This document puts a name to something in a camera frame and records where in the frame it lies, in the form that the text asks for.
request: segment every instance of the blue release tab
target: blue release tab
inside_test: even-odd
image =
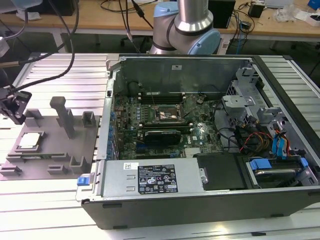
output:
[[[90,185],[90,177],[89,176],[80,176],[76,182],[78,186],[89,186]]]
[[[178,3],[177,2],[161,2],[158,3],[154,8],[154,14],[153,17],[163,17],[163,16],[169,16],[173,14],[178,14]]]
[[[309,166],[309,163],[308,163],[307,159],[305,159],[304,157],[302,157],[302,158],[300,159],[300,161],[301,161],[301,164],[302,164],[302,166],[303,166],[304,168],[306,168],[306,167]]]
[[[272,166],[270,165],[270,162],[267,158],[257,158],[253,159],[250,162],[250,166],[252,170],[257,169],[272,169]]]

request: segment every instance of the black cable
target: black cable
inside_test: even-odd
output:
[[[9,32],[14,34],[14,32],[11,30],[11,28],[9,28],[8,25],[6,25],[1,19],[0,19],[0,23],[2,23],[3,26],[5,26],[5,28],[9,30]],[[18,39],[18,41],[28,50],[29,53],[32,53],[30,48],[18,36],[16,37],[16,39]]]
[[[125,20],[126,20],[126,26],[127,30],[130,33],[130,26],[129,26],[129,13],[128,13],[128,0],[125,0]]]
[[[128,1],[126,0],[125,2],[126,2],[126,5],[125,5],[125,6],[126,6],[126,10],[125,10],[125,12],[126,12],[126,16],[128,16],[128,15],[127,15]],[[128,39],[130,40],[130,42],[133,44],[136,52],[137,52],[137,53],[140,53],[139,48],[138,48],[138,47],[135,45],[135,43],[134,43],[134,40],[133,40],[133,38],[132,38],[130,29],[128,28],[128,27],[129,27],[129,22],[126,23],[125,16],[124,16],[124,11],[123,11],[122,5],[121,5],[121,1],[118,0],[118,3],[119,3],[119,7],[120,7],[120,9],[121,9],[121,16],[122,16],[124,28],[125,28],[125,30],[126,30],[126,35],[128,36]]]
[[[316,68],[317,68],[317,66],[320,64],[320,61],[318,61],[315,65],[314,65],[314,67],[312,68],[312,70],[311,70],[311,72],[309,73],[309,77],[311,77],[311,74],[313,74],[314,73],[314,71],[316,70]]]
[[[51,7],[53,8],[53,10],[55,11],[55,13],[58,15],[58,17],[60,18],[60,20],[62,21],[67,33],[68,33],[68,36],[70,38],[70,45],[71,45],[71,51],[72,51],[72,57],[71,57],[71,61],[70,61],[70,64],[69,66],[67,67],[67,69],[60,73],[59,75],[56,75],[56,76],[51,76],[51,77],[47,77],[47,78],[44,78],[44,79],[41,79],[41,80],[37,80],[37,81],[33,81],[33,82],[30,82],[30,83],[27,83],[27,84],[24,84],[22,86],[19,86],[19,87],[16,87],[13,92],[17,92],[17,91],[20,91],[22,89],[25,89],[25,88],[28,88],[30,86],[33,86],[33,85],[36,85],[36,84],[41,84],[41,83],[44,83],[44,82],[48,82],[48,81],[51,81],[51,80],[54,80],[54,79],[58,79],[58,78],[61,78],[63,77],[64,75],[66,75],[70,69],[72,68],[74,62],[75,62],[75,56],[76,56],[76,53],[75,53],[75,49],[74,49],[74,45],[73,45],[73,42],[72,42],[72,36],[71,36],[71,33],[70,33],[70,30],[64,20],[64,18],[61,16],[60,12],[58,11],[58,9],[56,8],[56,6],[53,4],[52,0],[48,0],[49,4],[51,5]],[[75,3],[75,7],[77,9],[77,15],[79,16],[79,5],[78,5],[78,1],[77,0],[74,0],[74,3]]]
[[[125,17],[124,17],[124,11],[122,10],[121,1],[118,0],[118,2],[119,2],[120,9],[121,9],[121,16],[122,16],[124,28],[128,32],[128,27],[127,27],[126,20],[125,20]]]
[[[238,10],[242,10],[244,7],[250,7],[251,6],[252,1],[247,1],[245,3],[242,3],[238,6]]]
[[[242,13],[242,14],[246,15],[248,18],[250,18],[250,19],[252,20],[252,23],[253,23],[253,24],[252,24],[252,28],[249,29],[248,31],[246,31],[246,30],[244,30],[244,29],[242,29],[242,28],[239,29],[239,25],[241,24],[241,23],[240,23],[239,13]],[[243,11],[240,11],[240,10],[233,10],[233,15],[232,15],[232,16],[235,17],[236,30],[235,30],[235,33],[234,33],[232,39],[230,40],[230,44],[229,44],[229,45],[230,45],[230,46],[234,46],[234,47],[237,47],[237,46],[238,46],[238,44],[237,44],[237,45],[234,45],[234,44],[233,44],[233,42],[235,41],[236,35],[237,35],[237,41],[243,41],[243,39],[239,39],[239,34],[240,34],[240,31],[241,31],[242,33],[245,34],[245,35],[244,35],[244,42],[240,45],[240,47],[243,48],[244,45],[245,45],[245,44],[247,43],[247,41],[248,41],[248,34],[251,33],[251,32],[255,29],[255,27],[256,27],[255,20],[254,20],[251,16],[249,16],[247,13],[245,13],[245,12],[243,12]]]
[[[76,17],[75,17],[75,24],[74,24],[74,28],[71,32],[70,35],[68,35],[67,39],[60,45],[56,48],[56,52],[58,52],[60,49],[62,49],[67,42],[70,42],[72,37],[75,35],[75,32],[76,30],[78,29],[78,24],[79,24],[79,3],[78,3],[78,0],[74,0],[76,2],[75,4],[75,11],[76,11]],[[51,55],[53,55],[54,52],[49,52],[45,55],[41,55],[41,56],[37,56],[35,58],[32,58],[32,59],[29,59],[29,60],[24,60],[24,61],[19,61],[19,65],[25,65],[25,64],[30,64],[30,63],[34,63],[34,62],[37,62],[39,60],[42,60],[42,59],[45,59]]]
[[[21,34],[24,33],[24,30],[25,30],[25,28],[26,28],[26,26],[27,26],[27,24],[29,22],[29,15],[28,15],[28,10],[27,9],[25,9],[23,11],[23,13],[24,13],[24,24],[23,24],[23,27],[17,33],[15,33],[13,35],[10,35],[10,36],[5,36],[4,40],[7,41],[7,40],[10,40],[10,39],[15,39],[16,37],[19,37]]]
[[[255,20],[251,16],[249,16],[247,13],[245,13],[244,11],[240,11],[240,10],[235,10],[235,11],[238,12],[238,13],[243,13],[244,15],[246,15],[248,18],[250,18],[252,20],[252,23],[253,23],[252,29],[249,30],[249,31],[246,31],[246,32],[242,31],[243,33],[248,33],[248,34],[251,33],[256,27]]]
[[[152,3],[155,3],[157,1],[158,0],[153,0],[153,1],[150,1],[150,2],[146,2],[146,3],[140,4],[139,7],[143,7],[145,5],[152,4]],[[110,3],[110,0],[105,0],[102,3],[100,3],[100,8],[102,8],[103,10],[106,10],[106,11],[109,11],[109,12],[112,12],[112,13],[116,13],[116,14],[124,13],[124,11],[121,10],[121,9],[120,10],[118,10],[118,9],[115,10],[115,9],[110,9],[108,7],[103,6],[103,4],[105,4],[105,3]],[[135,8],[134,7],[130,7],[130,8],[128,8],[128,11],[129,11],[129,13],[134,13],[135,12]]]
[[[154,29],[154,26],[152,26],[151,23],[145,17],[143,17],[142,19],[150,26],[150,28]]]
[[[135,0],[131,0],[133,7],[136,11],[136,13],[138,14],[138,16],[140,18],[142,18],[152,29],[154,29],[154,27],[151,25],[151,23],[146,19],[145,17],[145,13],[144,11],[141,9],[141,7],[135,2]]]

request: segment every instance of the wooden desk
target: wooden desk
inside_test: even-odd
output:
[[[235,9],[242,3],[248,0],[237,0]],[[100,8],[102,0],[80,0],[79,3],[79,25],[76,33],[79,34],[115,34],[125,35],[125,28],[122,16],[119,13],[113,13]],[[296,6],[302,10],[307,10],[308,0],[295,0]],[[117,1],[111,2],[109,8],[119,9]],[[145,17],[153,24],[153,12],[155,4],[148,4],[142,9]],[[242,9],[243,12],[248,12],[248,7]],[[273,19],[274,9],[266,9],[263,11],[260,18],[254,18],[255,28],[248,35],[248,39],[255,40],[273,40],[273,41],[297,41],[297,42],[318,42],[320,41],[320,29],[312,27],[304,21],[297,20],[296,22],[276,22]],[[60,45],[63,40],[61,33],[66,33],[66,30],[56,15],[41,15],[42,19],[30,21],[26,31],[29,32],[49,32],[53,34],[54,40]],[[14,14],[1,14],[0,19],[13,30],[18,30],[23,21],[18,19]],[[76,16],[64,17],[67,25],[72,28],[75,24]],[[240,14],[241,20],[251,22],[244,14]],[[136,13],[129,14],[129,23],[131,33],[133,35],[152,35],[152,29],[140,18]],[[225,54],[229,42],[236,31],[236,21],[232,17],[227,29],[219,29],[221,33],[221,43],[218,49],[219,54]]]

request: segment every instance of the blue latch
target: blue latch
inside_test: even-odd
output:
[[[90,177],[89,176],[80,176],[76,182],[78,186],[89,186],[90,185]]]
[[[271,169],[272,166],[267,158],[257,158],[253,159],[250,162],[250,166],[252,170],[257,170],[257,169]]]
[[[304,168],[306,168],[306,167],[309,166],[307,159],[305,159],[304,157],[302,157],[302,158],[300,159],[300,161],[301,161],[301,164],[302,164],[302,166],[303,166]]]

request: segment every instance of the red wire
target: red wire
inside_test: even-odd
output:
[[[253,132],[253,133],[251,133],[248,137],[247,137],[247,139],[244,141],[244,145],[246,145],[247,144],[247,142],[249,141],[249,139],[252,137],[252,135],[258,135],[259,136],[259,134],[265,134],[264,132]]]

